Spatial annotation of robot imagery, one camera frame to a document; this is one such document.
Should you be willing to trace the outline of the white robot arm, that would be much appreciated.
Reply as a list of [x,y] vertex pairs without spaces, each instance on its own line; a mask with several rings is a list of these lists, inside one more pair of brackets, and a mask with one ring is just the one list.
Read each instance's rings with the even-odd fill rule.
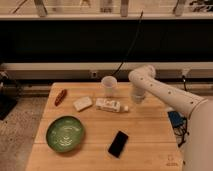
[[145,92],[159,98],[188,118],[182,171],[213,171],[213,100],[172,87],[155,79],[156,70],[146,65],[132,70],[131,98],[140,103]]

